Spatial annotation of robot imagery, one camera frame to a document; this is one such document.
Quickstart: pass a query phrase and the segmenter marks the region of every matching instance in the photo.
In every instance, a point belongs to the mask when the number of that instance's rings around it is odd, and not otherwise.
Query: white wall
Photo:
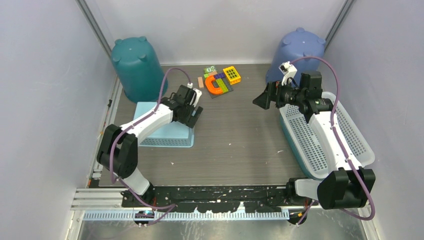
[[[343,106],[375,152],[375,224],[390,240],[424,235],[423,10],[421,0],[357,0],[325,54]]]
[[[270,63],[304,27],[325,38],[345,0],[90,0],[114,40],[147,36],[161,64]]]
[[[63,239],[115,74],[74,0],[2,1],[0,23],[0,239]]]

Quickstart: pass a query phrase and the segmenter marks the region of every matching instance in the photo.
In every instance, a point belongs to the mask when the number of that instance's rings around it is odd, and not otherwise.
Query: wooden table
[[[199,106],[204,108],[194,131],[191,148],[139,147],[138,169],[154,185],[270,185],[304,177],[283,134],[279,111],[252,104],[265,89],[269,64],[234,65],[241,82],[234,91],[212,99],[205,88]],[[194,86],[203,65],[181,66]],[[222,70],[228,65],[216,65]],[[166,96],[187,84],[180,71],[168,76]],[[122,92],[115,124],[133,120],[136,104]],[[100,186],[110,186],[104,170]]]

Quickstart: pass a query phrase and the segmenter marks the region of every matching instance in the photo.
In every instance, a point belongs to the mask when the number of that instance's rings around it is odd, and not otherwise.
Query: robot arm
[[[111,124],[104,131],[96,159],[109,170],[113,142],[123,129],[133,126],[120,138],[118,142],[120,148],[116,147],[114,150],[113,173],[138,195],[144,195],[151,185],[137,168],[138,146],[154,131],[171,122],[180,122],[190,128],[195,126],[203,111],[200,106],[195,111],[202,92],[196,88],[192,89],[192,86],[181,85],[178,91],[173,92],[169,98],[163,97],[154,114],[151,115],[155,109],[152,108],[151,111],[131,122],[121,126]]]
[[[280,69],[284,73],[283,80],[268,83],[264,92],[253,100],[253,104],[263,109],[269,109],[271,101],[275,102],[277,108],[286,104],[298,106],[322,146],[329,171],[328,176],[322,181],[290,179],[286,186],[289,194],[294,198],[300,196],[318,200],[323,209],[365,206],[368,200],[365,192],[347,163],[331,128],[330,116],[333,103],[330,99],[322,98],[321,73],[318,71],[302,73],[299,87],[292,87],[289,84],[290,77],[286,75],[294,76],[297,72],[296,68],[289,62],[285,62]],[[334,115],[333,127],[341,133],[336,115]],[[371,191],[376,179],[373,170],[363,169],[342,134],[340,138],[355,169]]]

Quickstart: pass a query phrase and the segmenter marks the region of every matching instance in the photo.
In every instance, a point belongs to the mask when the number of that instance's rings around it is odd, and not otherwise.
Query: floor
[[[304,177],[279,123],[276,108],[263,110],[252,104],[265,89],[269,64],[234,65],[241,82],[234,91],[211,98],[205,88],[199,106],[204,108],[195,126],[191,148],[139,147],[138,168],[153,185],[271,185]],[[207,66],[182,66],[198,87],[197,77]],[[228,65],[216,65],[222,70]],[[187,83],[186,76],[171,71],[169,96]],[[122,92],[115,123],[133,120],[136,104]],[[99,185],[110,186],[104,170]]]
[[[79,240],[92,239],[365,240],[367,236],[360,220],[340,210],[311,209],[299,228],[286,220],[163,221],[141,229],[130,221],[83,221]]]

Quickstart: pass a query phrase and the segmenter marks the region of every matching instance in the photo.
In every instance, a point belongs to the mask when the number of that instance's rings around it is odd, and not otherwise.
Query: orange curved block
[[[204,80],[204,85],[206,85],[207,90],[213,94],[213,95],[221,95],[223,94],[223,90],[220,87],[214,87],[214,85],[212,84],[212,82],[215,81],[215,77],[212,76],[208,76],[205,80]]]

